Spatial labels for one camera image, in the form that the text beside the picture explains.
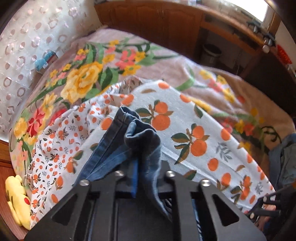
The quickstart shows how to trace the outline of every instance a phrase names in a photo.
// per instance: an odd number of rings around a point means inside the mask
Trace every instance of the blue denim fabric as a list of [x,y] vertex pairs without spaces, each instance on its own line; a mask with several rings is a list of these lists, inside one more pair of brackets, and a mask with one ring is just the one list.
[[115,167],[132,165],[133,195],[137,192],[138,174],[145,194],[164,212],[157,193],[157,177],[161,168],[161,141],[155,129],[142,122],[139,115],[121,107],[99,145],[82,168],[75,185],[82,179],[103,178]]
[[[270,162],[270,182],[273,185],[275,190],[278,190],[283,187],[283,185],[288,184],[287,182],[283,182],[283,173],[285,172],[286,165],[281,162],[281,155],[283,150],[290,144],[296,143],[296,134],[288,135],[285,139],[283,139],[282,143],[276,146],[269,152],[269,162]],[[292,158],[290,160],[290,166],[293,169],[289,170],[289,175],[296,177],[296,162],[295,159]]]

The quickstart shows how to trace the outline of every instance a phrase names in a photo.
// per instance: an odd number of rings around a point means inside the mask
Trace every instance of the silver screw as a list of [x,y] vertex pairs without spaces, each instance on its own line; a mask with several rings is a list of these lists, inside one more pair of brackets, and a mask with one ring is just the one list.
[[115,176],[117,176],[117,177],[123,177],[124,176],[124,172],[123,171],[120,171],[120,170],[115,171]]
[[88,186],[89,185],[89,180],[83,179],[79,182],[80,186]]
[[211,182],[208,179],[203,179],[200,181],[201,185],[204,187],[208,187],[211,185]]
[[167,177],[174,177],[175,176],[175,172],[173,171],[167,171],[166,172]]

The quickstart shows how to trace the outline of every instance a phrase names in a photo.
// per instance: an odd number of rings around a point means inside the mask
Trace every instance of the denim pants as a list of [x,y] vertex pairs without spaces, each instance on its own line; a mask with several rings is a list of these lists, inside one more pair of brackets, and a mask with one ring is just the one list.
[[139,115],[127,107],[119,108],[75,185],[82,179],[101,179],[118,165],[129,166],[133,170],[133,196],[136,195],[139,179],[145,194],[167,214],[157,193],[157,177],[161,168],[160,138],[151,125],[142,122]]

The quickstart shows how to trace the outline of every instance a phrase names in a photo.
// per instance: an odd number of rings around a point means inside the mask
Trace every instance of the white patterned wall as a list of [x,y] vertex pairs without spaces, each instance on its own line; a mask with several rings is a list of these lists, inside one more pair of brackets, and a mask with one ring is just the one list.
[[0,35],[0,139],[38,81],[34,62],[53,50],[61,57],[70,43],[101,23],[93,0],[28,0]]

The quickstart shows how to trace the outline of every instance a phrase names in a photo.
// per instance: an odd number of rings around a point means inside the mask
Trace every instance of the yellow plush toy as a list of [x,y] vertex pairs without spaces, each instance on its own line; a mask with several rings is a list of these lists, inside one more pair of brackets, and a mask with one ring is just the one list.
[[8,177],[5,181],[5,191],[15,222],[30,230],[30,200],[22,186],[22,178],[19,175]]

